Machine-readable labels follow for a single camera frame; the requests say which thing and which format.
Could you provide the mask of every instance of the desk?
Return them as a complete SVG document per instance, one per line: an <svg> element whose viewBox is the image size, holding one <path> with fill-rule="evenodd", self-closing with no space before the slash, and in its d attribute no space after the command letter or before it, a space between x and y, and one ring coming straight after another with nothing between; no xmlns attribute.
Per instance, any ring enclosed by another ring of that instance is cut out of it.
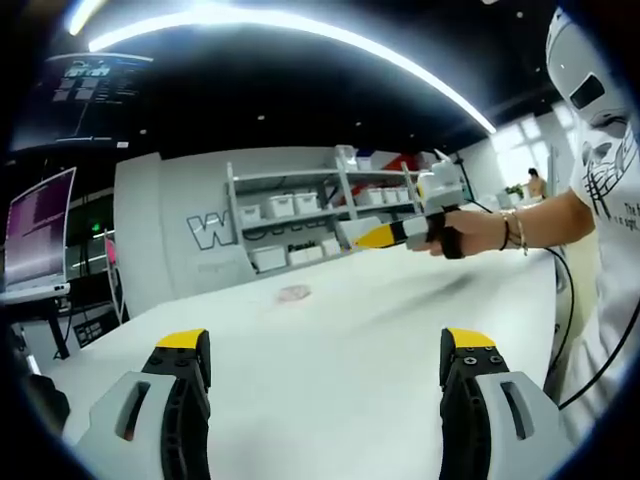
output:
<svg viewBox="0 0 640 480"><path fill-rule="evenodd" d="M291 285L307 298L276 301ZM480 330L512 370L542 386L555 321L552 256L489 252L464 261L404 247L367 251L150 310L50 375L75 443L89 407L155 343L211 335L208 456L216 479L437 478L440 330Z"/></svg>

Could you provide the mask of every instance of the white helmet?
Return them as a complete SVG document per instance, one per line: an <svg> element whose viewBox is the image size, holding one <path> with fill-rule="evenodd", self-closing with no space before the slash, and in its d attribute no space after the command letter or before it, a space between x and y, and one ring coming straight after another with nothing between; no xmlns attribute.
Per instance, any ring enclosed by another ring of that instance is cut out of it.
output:
<svg viewBox="0 0 640 480"><path fill-rule="evenodd" d="M560 95L592 127L626 118L627 108L611 69L561 9L556 10L549 27L547 70Z"/></svg>

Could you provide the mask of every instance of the white t-shirt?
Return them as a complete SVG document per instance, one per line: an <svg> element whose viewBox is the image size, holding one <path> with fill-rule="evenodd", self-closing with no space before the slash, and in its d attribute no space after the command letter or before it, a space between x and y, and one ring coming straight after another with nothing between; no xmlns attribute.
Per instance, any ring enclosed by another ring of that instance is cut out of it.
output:
<svg viewBox="0 0 640 480"><path fill-rule="evenodd" d="M601 268L597 305L574 341L561 401L598 372L618 345L640 300L640 156L630 125L623 138L581 132L571 188L591 208L599 239ZM640 348L640 322L600 380L563 410L574 443L585 438L625 378Z"/></svg>

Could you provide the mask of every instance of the bracelet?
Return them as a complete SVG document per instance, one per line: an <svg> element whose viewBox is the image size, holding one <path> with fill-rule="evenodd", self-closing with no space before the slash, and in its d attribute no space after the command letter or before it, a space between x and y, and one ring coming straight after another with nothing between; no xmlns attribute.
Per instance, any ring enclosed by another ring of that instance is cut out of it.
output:
<svg viewBox="0 0 640 480"><path fill-rule="evenodd" d="M502 243L502 247L500 247L500 250L498 250L499 252L507 248L507 243L509 243L509 234L511 233L511 230L509 229L509 219L507 218L507 215L504 212L501 212L501 215L502 215L502 219L504 220L504 242Z"/></svg>
<svg viewBox="0 0 640 480"><path fill-rule="evenodd" d="M520 248L524 250L524 256L526 257L529 254L529 246L527 245L527 239L524 235L524 228L522 227L522 222L516 215L515 211L511 212L511 215L513 215L513 218L516 219L516 223L518 225L518 231L520 232Z"/></svg>

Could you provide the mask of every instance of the laptop screen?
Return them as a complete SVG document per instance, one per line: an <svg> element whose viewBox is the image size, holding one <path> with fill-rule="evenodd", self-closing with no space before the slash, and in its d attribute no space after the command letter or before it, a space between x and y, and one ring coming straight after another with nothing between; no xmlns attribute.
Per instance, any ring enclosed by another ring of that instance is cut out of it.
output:
<svg viewBox="0 0 640 480"><path fill-rule="evenodd" d="M9 206L5 239L5 288L65 281L67 213L75 168L16 197Z"/></svg>

